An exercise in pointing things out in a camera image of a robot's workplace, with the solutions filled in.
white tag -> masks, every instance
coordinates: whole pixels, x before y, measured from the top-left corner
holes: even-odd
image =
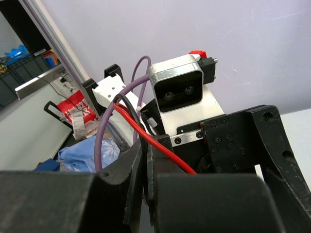
[[[157,126],[157,122],[151,117],[147,120],[147,122],[149,123],[149,125],[151,126],[151,128],[154,128]]]
[[[42,54],[42,53],[44,53],[44,52],[46,52],[47,50],[46,49],[42,49],[42,50],[40,50],[40,51],[38,51],[38,52],[35,52],[34,53],[34,56],[38,56],[38,55],[40,55],[40,54]]]
[[[73,136],[76,140],[86,137],[86,129],[84,127],[83,113],[73,108],[70,110],[72,127],[73,127]]]

red component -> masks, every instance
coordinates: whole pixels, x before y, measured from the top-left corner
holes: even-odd
[[[189,54],[199,54],[201,58],[207,58],[206,52],[201,50],[191,51]]]
[[[180,159],[177,155],[175,155],[173,152],[171,152],[169,149],[167,149],[165,146],[160,144],[158,141],[156,141],[153,137],[151,137],[149,134],[147,134],[144,129],[142,129],[126,112],[126,107],[121,106],[119,103],[114,103],[113,108],[117,110],[118,113],[121,114],[121,116],[124,117],[124,119],[134,128],[134,130],[147,142],[149,142],[151,145],[153,145],[155,148],[157,148],[160,152],[165,154],[169,159],[171,159],[174,163],[176,163],[178,166],[180,166],[185,172],[190,174],[196,174],[196,172],[188,165],[186,164],[182,159]]]

label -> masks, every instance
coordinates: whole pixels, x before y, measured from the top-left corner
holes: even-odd
[[[86,137],[86,129],[84,127],[84,120],[82,111],[78,109],[71,109],[70,111],[72,127],[73,127],[73,136],[76,140]]]
[[[71,120],[72,109],[78,108],[82,110],[80,112],[82,112],[84,118],[86,137],[91,137],[92,135],[96,134],[99,126],[99,119],[96,117],[95,112],[90,108],[90,106],[86,102],[80,90],[72,94],[68,98],[68,100],[64,100],[57,106],[60,109],[60,111],[65,115],[66,119],[69,122],[72,122]]]
[[[44,52],[46,52],[47,50],[46,49],[42,49],[42,50],[40,50],[40,51],[38,51],[38,52],[35,52],[34,53],[34,56],[38,56],[38,55],[40,55],[40,54],[42,54],[42,53],[44,53]]]

red package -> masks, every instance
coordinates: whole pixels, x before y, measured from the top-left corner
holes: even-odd
[[[70,110],[73,108],[82,110],[84,127],[86,129],[86,137],[91,137],[92,135],[96,134],[99,126],[99,118],[90,108],[80,90],[71,95],[68,100],[64,100],[63,102],[59,103],[58,108],[71,123],[72,121],[70,117]]]

power cord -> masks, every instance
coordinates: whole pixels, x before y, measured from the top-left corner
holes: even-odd
[[[167,149],[165,146],[160,144],[158,141],[156,141],[153,137],[151,137],[149,134],[142,129],[137,122],[135,122],[129,114],[126,112],[126,110],[121,106],[120,103],[114,103],[113,108],[121,114],[121,116],[124,117],[124,119],[134,128],[135,131],[147,142],[149,142],[152,146],[157,148],[160,152],[165,154],[169,159],[171,159],[174,163],[176,163],[178,166],[180,166],[186,173],[190,174],[196,174],[196,172],[188,165],[186,164],[181,158],[179,158],[176,154],[174,154],[172,151]]]
[[[61,96],[61,97],[65,98],[66,100],[68,100],[76,109],[78,109],[79,111],[81,111],[81,112],[83,112],[83,113],[89,114],[90,116],[92,116],[92,117],[94,117],[94,118],[97,118],[97,117],[94,116],[93,114],[88,113],[88,112],[84,111],[83,109],[78,108],[78,107],[77,107],[70,99],[68,99],[67,97],[63,96],[62,94],[59,94],[59,93],[57,92],[57,90],[53,87],[53,85],[50,84],[47,80],[45,80],[44,78],[39,78],[39,79],[41,79],[41,80],[45,81],[46,83],[48,83],[48,84],[51,86],[51,88],[53,88],[53,90],[54,90],[59,96]]]
[[[117,94],[114,99],[113,99],[113,103],[116,103],[119,99],[121,99],[124,103],[125,106],[127,107],[129,116],[141,127],[145,130],[144,126],[141,124],[139,117],[134,109],[134,107],[132,106],[130,100],[124,95],[124,94]],[[140,144],[141,144],[141,150],[143,153],[147,153],[148,152],[148,147],[147,147],[147,141],[145,141],[141,136],[139,136],[140,139]]]

